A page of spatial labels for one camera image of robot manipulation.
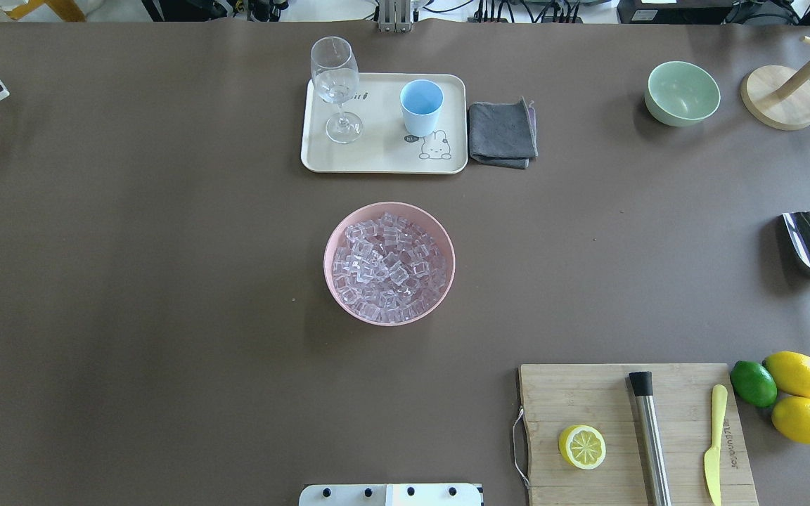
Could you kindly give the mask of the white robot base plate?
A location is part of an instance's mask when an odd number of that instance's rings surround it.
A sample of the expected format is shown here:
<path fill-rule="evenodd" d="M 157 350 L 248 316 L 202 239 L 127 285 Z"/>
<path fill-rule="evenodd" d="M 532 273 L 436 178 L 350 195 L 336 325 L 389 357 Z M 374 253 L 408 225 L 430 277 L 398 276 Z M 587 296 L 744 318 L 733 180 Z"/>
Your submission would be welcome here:
<path fill-rule="evenodd" d="M 299 505 L 482 505 L 483 490 L 469 483 L 312 484 Z"/>

